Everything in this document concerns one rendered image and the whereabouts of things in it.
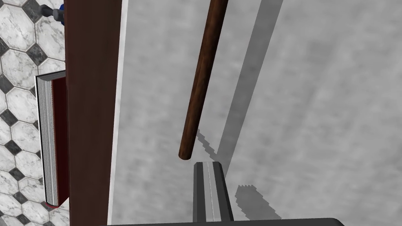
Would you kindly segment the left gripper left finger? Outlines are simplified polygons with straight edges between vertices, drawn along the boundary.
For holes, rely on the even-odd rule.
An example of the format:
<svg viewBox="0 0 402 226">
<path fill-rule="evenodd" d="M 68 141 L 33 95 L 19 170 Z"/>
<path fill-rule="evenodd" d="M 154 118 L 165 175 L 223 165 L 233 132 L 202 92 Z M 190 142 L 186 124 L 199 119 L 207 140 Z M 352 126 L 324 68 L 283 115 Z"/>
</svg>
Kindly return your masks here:
<svg viewBox="0 0 402 226">
<path fill-rule="evenodd" d="M 194 186 L 192 204 L 193 222 L 213 222 L 213 206 L 208 163 L 194 164 Z"/>
</svg>

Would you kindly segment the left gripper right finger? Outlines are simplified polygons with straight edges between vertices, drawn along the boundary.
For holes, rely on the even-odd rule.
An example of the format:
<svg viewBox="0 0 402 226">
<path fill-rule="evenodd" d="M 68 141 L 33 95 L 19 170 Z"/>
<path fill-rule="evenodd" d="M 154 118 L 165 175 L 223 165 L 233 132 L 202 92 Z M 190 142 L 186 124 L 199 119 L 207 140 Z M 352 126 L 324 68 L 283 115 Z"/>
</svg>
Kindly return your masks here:
<svg viewBox="0 0 402 226">
<path fill-rule="evenodd" d="M 207 166 L 210 182 L 207 222 L 234 221 L 222 165 L 219 162 L 208 162 Z"/>
</svg>

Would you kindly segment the grey cupboard door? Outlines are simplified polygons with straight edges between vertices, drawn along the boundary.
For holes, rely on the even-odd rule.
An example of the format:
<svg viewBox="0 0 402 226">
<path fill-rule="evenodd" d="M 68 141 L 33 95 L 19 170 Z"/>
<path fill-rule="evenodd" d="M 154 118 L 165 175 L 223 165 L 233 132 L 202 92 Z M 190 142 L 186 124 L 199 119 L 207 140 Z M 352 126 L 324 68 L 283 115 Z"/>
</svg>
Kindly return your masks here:
<svg viewBox="0 0 402 226">
<path fill-rule="evenodd" d="M 402 0 L 229 0 L 178 157 L 209 0 L 128 0 L 112 224 L 192 219 L 220 161 L 234 218 L 402 226 Z"/>
</svg>

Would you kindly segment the dark red book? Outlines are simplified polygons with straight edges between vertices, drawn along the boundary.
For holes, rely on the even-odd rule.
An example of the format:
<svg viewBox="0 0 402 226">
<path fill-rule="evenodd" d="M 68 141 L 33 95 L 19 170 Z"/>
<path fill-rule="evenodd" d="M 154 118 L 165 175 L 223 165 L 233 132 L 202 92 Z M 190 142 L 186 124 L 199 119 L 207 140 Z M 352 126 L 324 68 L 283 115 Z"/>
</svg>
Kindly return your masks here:
<svg viewBox="0 0 402 226">
<path fill-rule="evenodd" d="M 59 208 L 69 197 L 66 72 L 35 77 L 45 202 Z"/>
</svg>

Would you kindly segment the black grey blue object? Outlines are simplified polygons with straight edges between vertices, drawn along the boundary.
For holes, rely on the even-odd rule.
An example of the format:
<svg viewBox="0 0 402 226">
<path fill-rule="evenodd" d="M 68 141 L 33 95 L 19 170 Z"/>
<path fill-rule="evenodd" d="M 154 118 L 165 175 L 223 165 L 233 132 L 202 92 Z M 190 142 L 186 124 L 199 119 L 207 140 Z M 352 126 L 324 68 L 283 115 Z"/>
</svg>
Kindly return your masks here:
<svg viewBox="0 0 402 226">
<path fill-rule="evenodd" d="M 61 4 L 59 9 L 52 9 L 49 6 L 43 4 L 39 6 L 39 12 L 44 17 L 52 16 L 57 22 L 60 22 L 63 26 L 64 24 L 64 4 Z"/>
</svg>

